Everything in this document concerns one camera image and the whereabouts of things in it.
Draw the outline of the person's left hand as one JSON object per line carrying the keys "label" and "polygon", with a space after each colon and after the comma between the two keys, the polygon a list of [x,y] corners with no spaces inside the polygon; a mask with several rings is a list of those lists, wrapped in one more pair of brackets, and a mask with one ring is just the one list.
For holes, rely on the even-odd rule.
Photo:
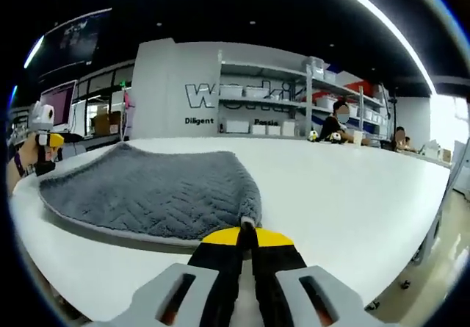
{"label": "person's left hand", "polygon": [[36,137],[31,134],[14,156],[15,167],[20,177],[24,177],[26,169],[38,162],[39,150]]}

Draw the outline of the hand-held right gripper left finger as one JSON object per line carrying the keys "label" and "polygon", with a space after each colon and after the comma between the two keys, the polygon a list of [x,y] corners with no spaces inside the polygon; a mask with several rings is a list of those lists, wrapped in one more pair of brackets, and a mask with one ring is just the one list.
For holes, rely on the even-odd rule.
{"label": "hand-held right gripper left finger", "polygon": [[99,326],[228,326],[239,291],[240,227],[205,237],[188,263],[141,286],[128,309]]}

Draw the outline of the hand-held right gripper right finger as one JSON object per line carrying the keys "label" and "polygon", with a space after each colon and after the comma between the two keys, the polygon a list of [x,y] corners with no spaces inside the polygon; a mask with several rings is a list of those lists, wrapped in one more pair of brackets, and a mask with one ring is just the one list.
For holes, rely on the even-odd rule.
{"label": "hand-held right gripper right finger", "polygon": [[359,294],[320,266],[307,266],[283,234],[251,230],[256,299],[265,326],[385,326]]}

